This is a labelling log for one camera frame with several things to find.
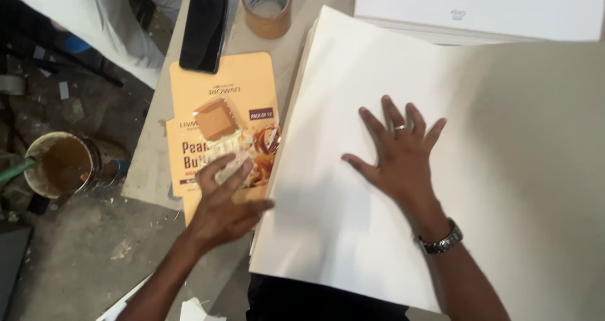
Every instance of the table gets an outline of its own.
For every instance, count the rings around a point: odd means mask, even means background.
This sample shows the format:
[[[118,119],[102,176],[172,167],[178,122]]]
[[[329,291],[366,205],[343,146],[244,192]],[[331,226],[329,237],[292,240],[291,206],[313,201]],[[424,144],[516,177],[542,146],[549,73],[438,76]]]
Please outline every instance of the table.
[[[298,70],[307,31],[317,18],[320,8],[328,5],[351,15],[353,0],[292,0],[292,24],[280,39],[265,40],[254,35],[245,23],[245,9],[239,0],[233,26],[225,42],[223,54],[266,51],[273,59],[275,89],[279,112],[285,113],[294,78]],[[147,120],[132,158],[122,196],[153,203],[169,209],[182,209],[182,201],[169,197],[170,163],[166,140],[166,121],[174,118],[170,91],[170,65],[178,61],[185,31],[189,0],[183,0],[177,24],[155,89]]]

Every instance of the tape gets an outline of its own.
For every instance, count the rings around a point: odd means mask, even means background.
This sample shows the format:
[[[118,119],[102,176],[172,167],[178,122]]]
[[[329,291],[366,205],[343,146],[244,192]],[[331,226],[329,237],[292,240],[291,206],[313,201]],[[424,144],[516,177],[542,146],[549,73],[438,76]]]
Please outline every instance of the tape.
[[[0,75],[0,94],[24,95],[26,80],[15,75]]]
[[[242,0],[246,23],[263,39],[277,39],[290,29],[292,0]]]

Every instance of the hand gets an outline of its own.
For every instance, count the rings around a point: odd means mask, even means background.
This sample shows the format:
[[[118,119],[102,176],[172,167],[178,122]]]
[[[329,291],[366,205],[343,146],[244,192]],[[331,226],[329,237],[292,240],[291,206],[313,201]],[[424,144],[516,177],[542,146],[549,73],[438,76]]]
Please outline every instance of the hand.
[[[393,126],[406,124],[389,96],[382,97],[382,106]],[[382,155],[379,156],[378,166],[365,163],[348,153],[343,155],[343,160],[349,162],[368,182],[394,199],[414,222],[431,224],[435,216],[445,218],[433,192],[428,158],[446,121],[438,120],[425,136],[427,124],[418,109],[411,103],[405,109],[406,116],[412,121],[408,122],[405,129],[397,130],[392,135],[370,111],[360,108],[359,115],[374,133]]]
[[[231,196],[253,168],[250,159],[223,185],[218,186],[214,180],[215,174],[234,159],[235,155],[232,154],[223,156],[195,175],[201,188],[201,201],[185,233],[189,244],[199,256],[244,236],[260,221],[261,213],[275,205],[273,201],[266,199],[241,204],[231,200]]]

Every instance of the smartphone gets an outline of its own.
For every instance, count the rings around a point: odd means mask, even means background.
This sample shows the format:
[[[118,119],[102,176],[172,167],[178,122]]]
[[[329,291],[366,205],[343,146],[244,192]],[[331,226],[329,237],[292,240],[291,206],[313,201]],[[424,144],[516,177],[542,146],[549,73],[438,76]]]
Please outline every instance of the smartphone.
[[[181,68],[216,74],[223,50],[229,0],[191,0],[185,23]]]

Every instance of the wristwatch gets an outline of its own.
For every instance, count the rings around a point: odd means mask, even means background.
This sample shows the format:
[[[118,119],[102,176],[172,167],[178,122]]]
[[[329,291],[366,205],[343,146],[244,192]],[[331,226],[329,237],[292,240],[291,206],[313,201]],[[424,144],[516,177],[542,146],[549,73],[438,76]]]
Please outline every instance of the wristwatch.
[[[450,221],[450,226],[452,228],[452,232],[450,232],[450,235],[448,237],[446,237],[445,239],[441,240],[440,242],[425,243],[422,240],[422,238],[420,236],[418,236],[418,240],[424,247],[424,251],[427,254],[434,255],[434,254],[444,253],[444,252],[448,251],[451,247],[455,246],[456,244],[458,244],[462,241],[462,238],[463,238],[462,232],[460,231],[460,229],[458,228],[458,226],[456,225],[456,223],[454,222],[453,219],[448,218],[448,220]]]

